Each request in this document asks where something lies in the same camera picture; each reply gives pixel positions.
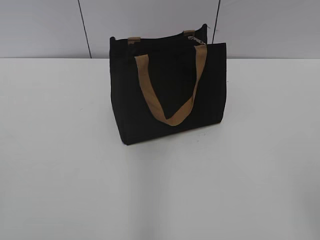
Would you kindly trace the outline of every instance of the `tan handle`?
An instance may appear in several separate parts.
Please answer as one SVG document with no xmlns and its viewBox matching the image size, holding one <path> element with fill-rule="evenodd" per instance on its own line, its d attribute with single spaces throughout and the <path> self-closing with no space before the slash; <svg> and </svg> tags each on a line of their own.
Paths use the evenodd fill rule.
<svg viewBox="0 0 320 240">
<path fill-rule="evenodd" d="M 144 96 L 144 99 L 152 113 L 152 115 L 165 124 L 170 126 L 177 126 L 182 123 L 186 117 L 191 113 L 192 108 L 194 107 L 194 100 L 197 93 L 197 87 L 199 80 L 201 78 L 202 72 L 204 71 L 206 58 L 207 58 L 207 46 L 206 45 L 199 45 L 195 46 L 195 66 L 196 66 L 196 81 L 193 89 L 193 94 L 186 101 L 182 107 L 179 108 L 176 113 L 166 119 L 164 110 L 157 98 L 157 95 L 152 87 L 149 72 L 148 72 L 148 65 L 149 65 L 149 57 L 147 54 L 136 56 L 135 61 L 138 68 L 138 77 L 139 77 L 139 84 Z"/>
</svg>

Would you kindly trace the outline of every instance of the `black fabric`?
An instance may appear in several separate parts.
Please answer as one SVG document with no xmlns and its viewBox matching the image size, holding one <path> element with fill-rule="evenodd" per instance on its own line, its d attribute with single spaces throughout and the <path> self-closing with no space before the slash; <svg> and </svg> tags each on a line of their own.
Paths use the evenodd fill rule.
<svg viewBox="0 0 320 240">
<path fill-rule="evenodd" d="M 181 124 L 169 126 L 151 114 L 140 89 L 134 57 L 148 54 L 151 84 L 166 118 L 170 118 L 192 96 L 197 43 L 183 35 L 155 44 L 142 40 L 128 46 L 122 42 L 110 39 L 111 103 L 123 143 L 131 145 L 221 122 L 226 103 L 225 43 L 207 45 L 192 112 Z"/>
</svg>

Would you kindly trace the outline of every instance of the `zipper pull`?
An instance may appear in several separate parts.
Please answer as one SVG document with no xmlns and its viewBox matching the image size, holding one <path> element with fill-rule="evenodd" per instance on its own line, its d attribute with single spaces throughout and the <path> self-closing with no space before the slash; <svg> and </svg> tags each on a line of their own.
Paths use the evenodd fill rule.
<svg viewBox="0 0 320 240">
<path fill-rule="evenodd" d="M 198 44 L 201 44 L 201 45 L 206 45 L 206 43 L 204 41 L 201 41 L 200 39 L 194 37 L 194 36 L 188 36 L 188 39 L 189 40 L 195 40 Z"/>
</svg>

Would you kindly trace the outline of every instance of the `tote bag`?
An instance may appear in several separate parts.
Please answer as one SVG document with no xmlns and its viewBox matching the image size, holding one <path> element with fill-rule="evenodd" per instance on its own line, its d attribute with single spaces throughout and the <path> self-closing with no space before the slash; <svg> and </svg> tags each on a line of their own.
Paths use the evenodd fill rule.
<svg viewBox="0 0 320 240">
<path fill-rule="evenodd" d="M 226 44 L 207 44 L 207 25 L 175 36 L 110 38 L 111 103 L 131 145 L 220 123 Z"/>
</svg>

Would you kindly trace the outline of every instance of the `zipper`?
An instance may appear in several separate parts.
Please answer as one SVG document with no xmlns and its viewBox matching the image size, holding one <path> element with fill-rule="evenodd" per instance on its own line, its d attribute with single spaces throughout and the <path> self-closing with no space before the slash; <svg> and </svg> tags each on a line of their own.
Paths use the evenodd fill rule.
<svg viewBox="0 0 320 240">
<path fill-rule="evenodd" d="M 201 41 L 200 39 L 194 37 L 194 36 L 188 36 L 188 39 L 189 40 L 195 40 L 198 44 L 201 44 L 201 45 L 206 45 L 206 43 L 204 41 Z"/>
</svg>

